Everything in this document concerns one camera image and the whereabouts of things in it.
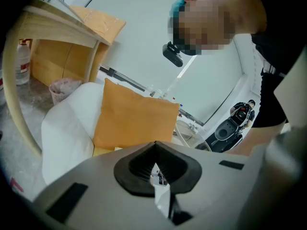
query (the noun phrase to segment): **black shirt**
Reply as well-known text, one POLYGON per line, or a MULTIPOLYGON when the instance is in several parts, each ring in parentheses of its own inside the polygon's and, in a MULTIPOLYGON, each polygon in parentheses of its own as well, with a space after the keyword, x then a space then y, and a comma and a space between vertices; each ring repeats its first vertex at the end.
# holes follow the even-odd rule
MULTIPOLYGON (((287 74, 306 44, 305 0, 261 2, 266 11, 267 28, 263 33, 252 34, 252 41, 272 66, 287 74)), ((253 127, 275 126, 286 120, 273 93, 283 78, 263 72, 261 75, 260 109, 253 127)))

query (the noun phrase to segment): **orange cushion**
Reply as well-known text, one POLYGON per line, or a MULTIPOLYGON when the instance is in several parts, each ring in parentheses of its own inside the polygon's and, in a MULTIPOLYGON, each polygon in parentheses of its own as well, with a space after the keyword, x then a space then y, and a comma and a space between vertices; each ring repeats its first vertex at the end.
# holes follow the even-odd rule
POLYGON ((99 155, 101 155, 101 154, 113 152, 113 151, 114 151, 114 150, 94 147, 93 157, 99 156, 99 155))
POLYGON ((151 141, 171 141, 179 104, 143 97, 105 79, 95 147, 114 150, 151 141))

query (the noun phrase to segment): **white basket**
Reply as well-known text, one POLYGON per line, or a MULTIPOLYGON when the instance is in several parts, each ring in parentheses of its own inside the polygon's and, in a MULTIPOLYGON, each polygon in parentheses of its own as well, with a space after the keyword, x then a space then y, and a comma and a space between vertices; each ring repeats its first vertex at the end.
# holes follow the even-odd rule
POLYGON ((49 86, 49 91, 51 93, 51 96, 52 96, 52 101, 53 101, 53 104, 56 105, 58 103, 60 103, 61 101, 65 100, 69 94, 58 94, 58 93, 54 93, 52 90, 51 90, 51 85, 49 86))

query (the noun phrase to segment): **white cushion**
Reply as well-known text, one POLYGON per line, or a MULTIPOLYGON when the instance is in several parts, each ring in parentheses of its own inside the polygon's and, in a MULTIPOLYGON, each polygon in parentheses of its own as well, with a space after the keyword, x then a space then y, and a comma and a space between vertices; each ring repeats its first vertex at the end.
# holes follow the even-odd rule
POLYGON ((68 102, 61 102, 42 122, 43 166, 46 184, 52 183, 92 157, 94 145, 68 102))
POLYGON ((88 82, 81 85, 65 100, 91 138, 94 137, 100 116, 103 92, 104 85, 88 82))
MULTIPOLYGON (((146 93, 126 82, 118 84, 146 97, 146 93)), ((44 118, 42 173, 47 185, 92 157, 92 138, 100 116, 103 90, 102 84, 85 83, 52 107, 44 118)))

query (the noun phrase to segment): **black camera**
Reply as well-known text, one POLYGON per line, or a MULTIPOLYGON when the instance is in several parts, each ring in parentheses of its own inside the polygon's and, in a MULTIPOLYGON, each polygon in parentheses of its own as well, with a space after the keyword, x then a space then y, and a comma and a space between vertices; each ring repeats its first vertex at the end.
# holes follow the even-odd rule
POLYGON ((183 61, 179 54, 180 51, 175 45, 173 45, 171 42, 164 44, 162 52, 163 55, 169 59, 176 67, 182 67, 183 61))

